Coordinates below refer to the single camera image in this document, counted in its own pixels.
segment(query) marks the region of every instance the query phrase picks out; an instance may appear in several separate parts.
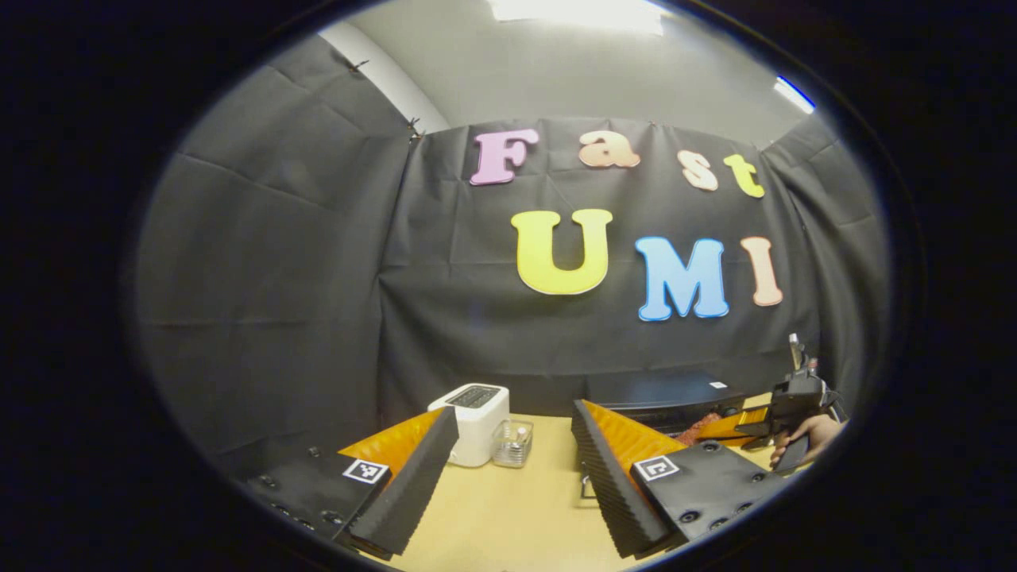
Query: orange gripper pad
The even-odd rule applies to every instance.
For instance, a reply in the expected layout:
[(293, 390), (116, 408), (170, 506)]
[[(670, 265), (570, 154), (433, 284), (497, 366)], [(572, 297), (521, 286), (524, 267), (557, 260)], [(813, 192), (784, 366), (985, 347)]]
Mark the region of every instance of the orange gripper pad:
[(417, 449), (417, 445), (420, 445), (420, 441), (434, 424), (434, 419), (441, 414), (442, 409), (444, 408), (439, 407), (411, 417), (340, 450), (339, 454), (388, 465), (395, 480), (399, 471), (406, 465), (406, 461), (410, 459), (410, 455)]
[(611, 454), (621, 465), (637, 491), (639, 487), (629, 472), (633, 463), (651, 457), (667, 455), (685, 448), (684, 445), (667, 437), (666, 435), (654, 431), (639, 421), (634, 421), (620, 413), (611, 411), (583, 400), (590, 415), (600, 428), (600, 433), (607, 441), (607, 446), (611, 448)]
[(767, 407), (761, 407), (753, 411), (741, 411), (735, 413), (729, 417), (724, 417), (722, 419), (716, 420), (700, 432), (696, 439), (702, 441), (705, 439), (729, 439), (732, 437), (745, 437), (745, 434), (734, 431), (737, 425), (743, 425), (747, 423), (758, 423), (766, 420)]

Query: gray wall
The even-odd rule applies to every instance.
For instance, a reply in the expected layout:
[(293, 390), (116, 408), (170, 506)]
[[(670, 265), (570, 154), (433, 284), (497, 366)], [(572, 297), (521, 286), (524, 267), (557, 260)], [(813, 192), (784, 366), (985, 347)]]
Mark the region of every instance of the gray wall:
[(384, 50), (348, 21), (339, 21), (318, 32), (318, 36), (332, 44), (354, 65), (366, 61), (359, 71), (384, 94), (392, 105), (409, 120), (418, 119), (419, 131), (433, 133), (450, 127), (448, 121), (434, 107), (427, 95), (420, 91), (402, 67)]
[(805, 117), (773, 90), (776, 70), (689, 16), (665, 18), (657, 37), (497, 22), (484, 0), (396, 0), (349, 21), (399, 63), (453, 127), (623, 117), (764, 148)]

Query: black curtain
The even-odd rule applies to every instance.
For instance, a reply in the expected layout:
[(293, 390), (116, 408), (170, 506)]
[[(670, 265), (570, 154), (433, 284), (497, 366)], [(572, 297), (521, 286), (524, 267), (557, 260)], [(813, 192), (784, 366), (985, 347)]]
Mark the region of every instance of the black curtain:
[[(470, 185), (475, 135), (522, 128), (540, 141), (515, 180)], [(625, 135), (640, 165), (582, 164), (579, 137), (594, 130)], [(229, 93), (169, 161), (137, 250), (139, 335), (177, 418), (235, 470), (280, 443), (348, 444), (469, 382), (508, 387), (514, 412), (559, 415), (594, 380), (701, 370), (764, 392), (789, 370), (790, 332), (850, 402), (885, 341), (875, 190), (817, 119), (765, 152), (625, 119), (409, 134), (313, 37)], [(680, 150), (708, 158), (717, 190), (689, 184)], [(762, 198), (723, 165), (735, 153), (756, 166)], [(531, 290), (512, 216), (560, 215), (554, 259), (569, 269), (583, 258), (580, 209), (613, 215), (606, 278), (576, 296)], [(645, 236), (686, 264), (698, 239), (720, 241), (729, 313), (641, 321)], [(750, 236), (772, 243), (777, 305), (753, 302)]]

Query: screw hole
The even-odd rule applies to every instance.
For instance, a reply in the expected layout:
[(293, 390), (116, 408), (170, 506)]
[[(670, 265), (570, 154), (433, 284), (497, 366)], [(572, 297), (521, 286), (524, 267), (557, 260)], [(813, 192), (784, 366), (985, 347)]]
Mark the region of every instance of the screw hole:
[(339, 516), (338, 512), (321, 511), (321, 519), (337, 526), (341, 526), (343, 524), (343, 518)]

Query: yellow letter u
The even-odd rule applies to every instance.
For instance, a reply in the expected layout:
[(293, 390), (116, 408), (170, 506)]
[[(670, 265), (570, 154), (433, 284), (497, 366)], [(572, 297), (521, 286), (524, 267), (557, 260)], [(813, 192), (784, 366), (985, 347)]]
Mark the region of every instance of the yellow letter u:
[(516, 267), (527, 286), (543, 294), (582, 294), (607, 275), (607, 223), (614, 217), (601, 209), (573, 213), (583, 227), (583, 266), (560, 270), (552, 255), (552, 229), (561, 221), (551, 211), (527, 211), (512, 218), (519, 231)]

